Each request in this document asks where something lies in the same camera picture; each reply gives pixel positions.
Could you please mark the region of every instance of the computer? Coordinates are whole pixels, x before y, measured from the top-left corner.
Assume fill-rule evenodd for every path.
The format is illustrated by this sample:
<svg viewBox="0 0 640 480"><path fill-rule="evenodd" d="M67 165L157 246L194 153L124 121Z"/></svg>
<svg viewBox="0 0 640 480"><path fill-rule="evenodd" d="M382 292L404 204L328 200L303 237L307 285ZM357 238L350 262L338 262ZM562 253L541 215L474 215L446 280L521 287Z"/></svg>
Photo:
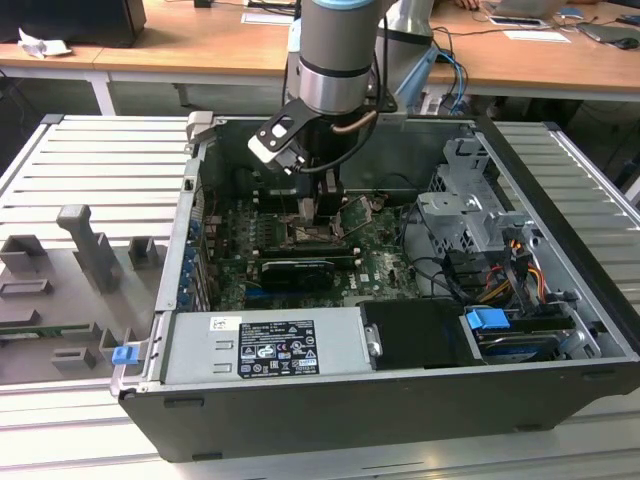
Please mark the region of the computer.
<svg viewBox="0 0 640 480"><path fill-rule="evenodd" d="M483 2L487 13L496 17L539 18L553 17L567 0L502 0Z"/></svg>

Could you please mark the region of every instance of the motherboard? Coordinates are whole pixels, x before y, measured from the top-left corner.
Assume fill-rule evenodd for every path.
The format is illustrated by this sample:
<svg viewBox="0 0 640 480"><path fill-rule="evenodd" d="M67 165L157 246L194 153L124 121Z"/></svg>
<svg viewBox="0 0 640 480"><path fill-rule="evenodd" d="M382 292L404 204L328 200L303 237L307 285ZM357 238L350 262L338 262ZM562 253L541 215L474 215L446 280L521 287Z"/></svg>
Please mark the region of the motherboard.
<svg viewBox="0 0 640 480"><path fill-rule="evenodd" d="M399 243L403 207L373 194L348 196L336 215L305 225L285 206L291 203L280 200L266 207L226 199L205 219L215 310L420 297Z"/></svg>

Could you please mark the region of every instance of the black box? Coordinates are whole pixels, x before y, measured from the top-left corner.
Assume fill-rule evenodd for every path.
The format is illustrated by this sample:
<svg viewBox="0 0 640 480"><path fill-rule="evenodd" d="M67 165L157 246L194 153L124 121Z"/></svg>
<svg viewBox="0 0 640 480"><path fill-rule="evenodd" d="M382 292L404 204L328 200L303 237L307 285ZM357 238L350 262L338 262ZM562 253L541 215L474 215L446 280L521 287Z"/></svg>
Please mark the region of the black box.
<svg viewBox="0 0 640 480"><path fill-rule="evenodd" d="M43 40L131 47L147 21L142 0L0 0L0 41L18 28Z"/></svg>
<svg viewBox="0 0 640 480"><path fill-rule="evenodd" d="M366 325L375 325L382 355L376 370L475 365L460 323L463 308L453 300L411 299L364 302Z"/></svg>

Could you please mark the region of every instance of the wooden desk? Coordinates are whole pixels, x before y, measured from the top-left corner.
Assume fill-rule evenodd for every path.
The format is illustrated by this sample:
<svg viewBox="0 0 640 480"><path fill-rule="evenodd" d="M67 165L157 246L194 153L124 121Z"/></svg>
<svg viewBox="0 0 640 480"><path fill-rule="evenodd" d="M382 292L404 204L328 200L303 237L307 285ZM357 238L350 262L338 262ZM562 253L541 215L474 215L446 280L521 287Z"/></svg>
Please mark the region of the wooden desk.
<svg viewBox="0 0 640 480"><path fill-rule="evenodd" d="M597 16L596 23L614 20L622 13L638 13L609 3L581 9L588 20ZM452 4L444 4L434 11L431 25L457 33L504 28L474 18L480 20L484 15L476 13L472 17ZM507 95L510 90L520 90L520 96L578 99L631 94L640 100L640 52L602 45L580 32L556 31L571 43L510 40L501 32L454 36L456 57L469 72L470 92ZM448 48L444 33L436 32L436 40L442 48ZM429 77L431 84L452 81L452 69L445 64L437 64Z"/></svg>
<svg viewBox="0 0 640 480"><path fill-rule="evenodd" d="M93 61L98 56L102 47L82 46L73 47L73 54L59 57L46 57L43 60L31 57L18 45L0 43L0 68L25 67L25 68L69 68L89 69L93 68Z"/></svg>
<svg viewBox="0 0 640 480"><path fill-rule="evenodd" d="M242 8L194 8L192 1L145 0L147 24L134 48L105 48L97 70L282 77L286 26L240 22Z"/></svg>
<svg viewBox="0 0 640 480"><path fill-rule="evenodd" d="M195 9L190 0L145 0L146 29L134 48L74 46L73 55L38 60L15 45L0 45L0 68L14 77L89 81L104 115L117 113L110 82L279 85L288 28L243 24L241 0L226 1L238 6ZM606 3L582 9L589 19L597 15L598 23L621 13L637 13ZM431 24L457 33L498 28L474 17L484 18L446 3L434 11ZM578 32L561 33L571 43L510 40L501 32L454 36L455 53L469 72L467 91L640 102L639 52L600 45ZM444 34L437 33L436 39L447 48ZM445 90L453 79L450 65L437 64L429 89Z"/></svg>

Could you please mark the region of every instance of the power supply label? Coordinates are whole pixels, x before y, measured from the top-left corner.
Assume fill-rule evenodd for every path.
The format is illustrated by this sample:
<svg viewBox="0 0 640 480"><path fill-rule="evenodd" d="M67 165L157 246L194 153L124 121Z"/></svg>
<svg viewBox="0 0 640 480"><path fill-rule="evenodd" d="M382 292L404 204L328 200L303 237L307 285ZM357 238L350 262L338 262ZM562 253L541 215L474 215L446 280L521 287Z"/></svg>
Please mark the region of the power supply label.
<svg viewBox="0 0 640 480"><path fill-rule="evenodd" d="M320 373L313 320L242 323L238 375L242 378Z"/></svg>

